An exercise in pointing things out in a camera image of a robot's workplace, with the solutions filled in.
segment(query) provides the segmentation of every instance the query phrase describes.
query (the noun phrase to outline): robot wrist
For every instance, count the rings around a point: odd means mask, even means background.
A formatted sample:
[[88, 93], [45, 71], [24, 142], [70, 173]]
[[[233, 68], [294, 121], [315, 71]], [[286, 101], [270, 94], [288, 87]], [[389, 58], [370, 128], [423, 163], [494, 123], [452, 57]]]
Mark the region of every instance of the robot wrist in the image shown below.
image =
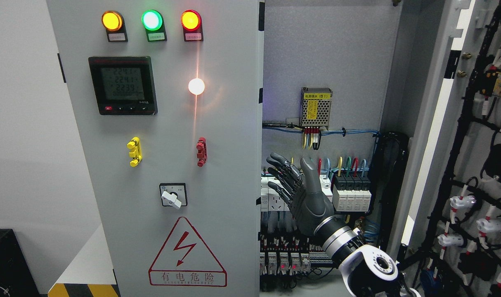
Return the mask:
[[350, 227], [335, 216], [322, 221], [315, 235], [324, 242], [322, 248], [337, 265], [363, 245]]

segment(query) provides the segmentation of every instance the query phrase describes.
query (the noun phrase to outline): lightning bolt symbol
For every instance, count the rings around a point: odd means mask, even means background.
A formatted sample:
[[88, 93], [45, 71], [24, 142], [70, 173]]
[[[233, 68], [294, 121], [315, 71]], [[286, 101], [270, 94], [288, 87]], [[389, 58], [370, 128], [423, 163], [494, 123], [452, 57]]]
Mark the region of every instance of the lightning bolt symbol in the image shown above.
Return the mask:
[[192, 249], [193, 249], [193, 248], [196, 246], [196, 244], [197, 244], [197, 243], [195, 243], [195, 244], [190, 244], [190, 245], [185, 245], [185, 246], [179, 246], [179, 245], [181, 245], [181, 244], [182, 244], [182, 242], [186, 239], [186, 237], [188, 236], [188, 234], [190, 234], [190, 233], [189, 233], [189, 232], [187, 232], [187, 231], [185, 231], [185, 232], [183, 233], [183, 235], [181, 236], [181, 239], [179, 239], [179, 242], [175, 245], [175, 248], [173, 248], [173, 250], [182, 250], [183, 248], [190, 248], [190, 249], [188, 250], [188, 252], [186, 252], [186, 254], [185, 254], [185, 255], [181, 258], [181, 260], [177, 260], [177, 265], [176, 265], [175, 267], [177, 267], [177, 266], [179, 266], [179, 265], [181, 265], [181, 264], [183, 264], [183, 263], [184, 263], [184, 262], [183, 262], [184, 258], [186, 258], [186, 256], [190, 253], [190, 251], [192, 251]]

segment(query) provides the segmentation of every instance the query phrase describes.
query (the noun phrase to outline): robotic arm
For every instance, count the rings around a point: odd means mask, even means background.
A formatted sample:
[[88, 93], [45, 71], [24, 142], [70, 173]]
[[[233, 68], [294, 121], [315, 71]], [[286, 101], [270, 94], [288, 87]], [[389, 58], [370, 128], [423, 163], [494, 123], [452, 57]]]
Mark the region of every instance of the robotic arm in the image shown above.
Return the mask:
[[300, 160], [303, 173], [286, 158], [272, 153], [267, 162], [281, 186], [269, 182], [287, 203], [296, 218], [298, 229], [306, 236], [316, 236], [324, 242], [322, 248], [339, 266], [346, 288], [355, 297], [420, 297], [409, 289], [396, 263], [382, 250], [364, 245], [357, 235], [335, 217], [335, 209], [322, 193], [316, 166], [307, 158]]

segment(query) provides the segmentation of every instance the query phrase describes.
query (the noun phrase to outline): glowing light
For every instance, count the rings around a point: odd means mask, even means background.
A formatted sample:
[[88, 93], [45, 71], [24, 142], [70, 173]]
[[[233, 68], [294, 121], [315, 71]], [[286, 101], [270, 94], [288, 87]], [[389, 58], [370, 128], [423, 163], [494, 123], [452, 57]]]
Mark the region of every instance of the glowing light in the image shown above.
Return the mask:
[[181, 24], [186, 30], [193, 31], [201, 25], [201, 16], [197, 11], [185, 11], [181, 15]]
[[162, 16], [158, 11], [148, 10], [142, 14], [142, 24], [150, 31], [156, 31], [162, 26]]
[[188, 90], [194, 95], [203, 94], [203, 91], [205, 91], [205, 82], [200, 78], [192, 79], [188, 83]]
[[109, 31], [118, 31], [122, 28], [122, 16], [116, 11], [106, 11], [102, 15], [102, 24]]

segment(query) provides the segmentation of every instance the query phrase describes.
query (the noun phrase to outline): green indicator light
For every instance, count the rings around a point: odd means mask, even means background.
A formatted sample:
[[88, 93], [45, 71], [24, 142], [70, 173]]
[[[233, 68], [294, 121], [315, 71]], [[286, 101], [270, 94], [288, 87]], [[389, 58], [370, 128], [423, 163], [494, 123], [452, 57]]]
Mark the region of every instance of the green indicator light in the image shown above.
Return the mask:
[[142, 24], [147, 30], [156, 31], [162, 26], [162, 16], [158, 11], [148, 10], [142, 14]]

